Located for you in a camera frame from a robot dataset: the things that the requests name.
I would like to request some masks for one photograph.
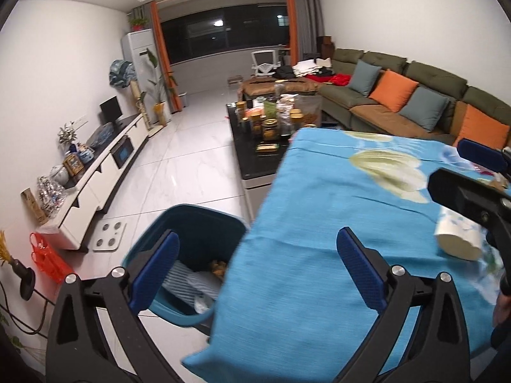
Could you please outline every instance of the black computer monitor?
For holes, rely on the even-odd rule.
[[[114,96],[112,99],[108,99],[108,101],[103,102],[100,107],[101,111],[103,112],[105,121],[112,122],[114,125],[116,125],[117,118],[123,114],[121,107],[119,106],[119,102],[117,101],[117,97]]]

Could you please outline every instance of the black cable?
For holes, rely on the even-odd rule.
[[[39,334],[41,337],[45,338],[45,339],[48,339],[48,337],[44,334],[42,334],[40,331],[42,330],[43,326],[44,326],[44,320],[46,318],[46,310],[48,308],[48,300],[45,301],[44,303],[44,308],[42,310],[42,318],[41,318],[41,323],[39,324],[39,327],[37,327],[37,329],[34,329],[32,328],[30,325],[26,324],[25,322],[23,322],[21,319],[19,319],[18,317],[16,317],[14,314],[11,313],[11,311],[9,310],[9,302],[7,301],[7,293],[5,292],[5,288],[4,288],[4,285],[2,284],[2,281],[0,281],[0,287],[2,288],[2,292],[4,293],[4,299],[5,299],[5,307],[0,304],[0,308],[3,309],[7,314],[9,314],[9,317],[11,317],[11,320],[12,322],[14,323],[14,325],[16,327],[18,327],[22,332],[24,332],[25,334],[27,335],[36,335],[36,334]],[[20,324],[24,325],[25,327],[27,327],[29,330],[31,331],[26,331],[24,329],[22,329],[17,323],[16,321],[19,321]]]
[[[38,290],[34,289],[34,292],[39,295],[41,298],[43,298],[45,301],[47,301],[49,304],[52,304],[53,306],[55,306],[55,302],[49,300],[48,298],[46,298],[43,294],[41,294]]]

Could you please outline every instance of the white chair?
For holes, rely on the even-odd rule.
[[[252,52],[252,69],[255,76],[272,76],[275,72],[272,69],[278,68],[280,62],[277,61],[276,50],[259,50]]]

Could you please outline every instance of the tiled floor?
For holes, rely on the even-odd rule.
[[[132,244],[163,210],[179,203],[199,204],[248,220],[225,104],[237,94],[228,88],[188,96],[188,107],[172,115],[169,125],[151,138],[122,182],[102,220],[126,216],[128,225],[114,252],[72,254],[67,260],[82,279],[104,276],[121,264]],[[109,322],[99,310],[112,352],[131,370]],[[179,328],[150,311],[141,321],[159,350],[186,383],[203,382],[180,359],[206,346],[194,328]]]

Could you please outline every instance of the tv stand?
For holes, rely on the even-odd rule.
[[[120,124],[119,129],[114,129],[111,141],[96,149],[94,161],[87,163],[76,186],[67,190],[68,195],[57,215],[37,229],[52,246],[69,250],[81,248],[94,214],[108,209],[112,193],[117,191],[126,171],[147,142],[148,132],[142,115],[125,118]],[[118,168],[111,149],[125,135],[131,140],[133,152]]]

